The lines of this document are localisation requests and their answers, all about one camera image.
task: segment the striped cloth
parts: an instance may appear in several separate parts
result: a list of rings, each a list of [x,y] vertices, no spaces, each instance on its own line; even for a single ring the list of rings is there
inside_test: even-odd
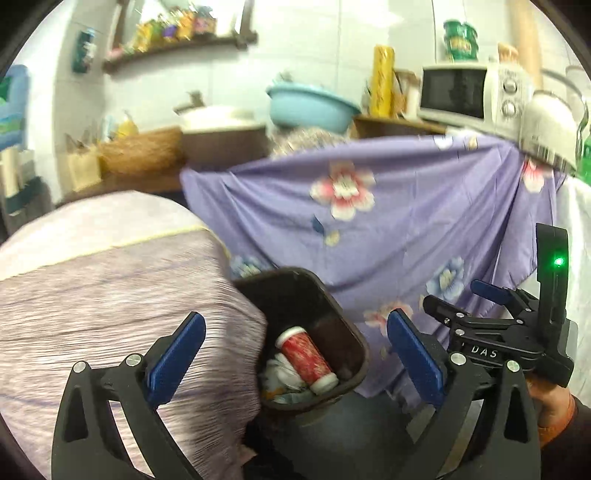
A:
[[[210,232],[109,248],[0,282],[0,411],[43,475],[50,478],[53,430],[72,365],[84,359],[105,367],[146,353],[192,310],[206,319],[206,340],[158,413],[205,480],[238,480],[240,440],[259,409],[255,364],[266,324],[230,283],[224,247]],[[150,473],[121,406],[112,406],[134,465]]]

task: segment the kettle handle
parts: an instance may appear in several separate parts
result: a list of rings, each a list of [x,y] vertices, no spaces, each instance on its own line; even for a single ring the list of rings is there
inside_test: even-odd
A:
[[[587,100],[585,99],[585,95],[582,94],[581,90],[572,82],[572,80],[568,79],[564,75],[560,73],[553,72],[552,70],[542,69],[542,74],[552,77],[554,80],[558,80],[559,82],[564,83],[567,87],[573,90],[578,96],[579,100],[583,104],[583,118],[581,119],[581,123],[579,124],[579,129],[577,130],[577,146],[576,146],[576,160],[577,162],[583,157],[583,130],[587,126],[589,122],[589,108],[587,107]]]

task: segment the microwave control panel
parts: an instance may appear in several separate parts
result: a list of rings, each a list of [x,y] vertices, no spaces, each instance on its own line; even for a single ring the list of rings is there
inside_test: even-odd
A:
[[[497,92],[496,133],[517,140],[521,128],[521,115],[532,97],[530,78],[518,66],[500,67]]]

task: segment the red cylindrical container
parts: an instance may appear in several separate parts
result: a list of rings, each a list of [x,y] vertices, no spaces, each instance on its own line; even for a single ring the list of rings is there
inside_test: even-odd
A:
[[[316,395],[328,392],[339,384],[338,377],[302,327],[287,329],[279,335],[275,346]]]

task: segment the silver screw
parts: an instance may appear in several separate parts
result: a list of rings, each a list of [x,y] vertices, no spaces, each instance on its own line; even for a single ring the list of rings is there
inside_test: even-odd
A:
[[[77,374],[79,374],[80,372],[82,372],[84,369],[86,368],[86,363],[85,362],[76,362],[74,364],[74,372],[76,372]]]
[[[515,360],[509,360],[507,362],[507,368],[512,372],[518,372],[521,367]]]
[[[141,361],[142,358],[137,353],[132,353],[129,357],[125,359],[125,363],[128,364],[130,367],[135,367]]]
[[[463,356],[461,353],[452,353],[451,357],[449,358],[452,363],[456,365],[463,365],[466,363],[466,357]]]

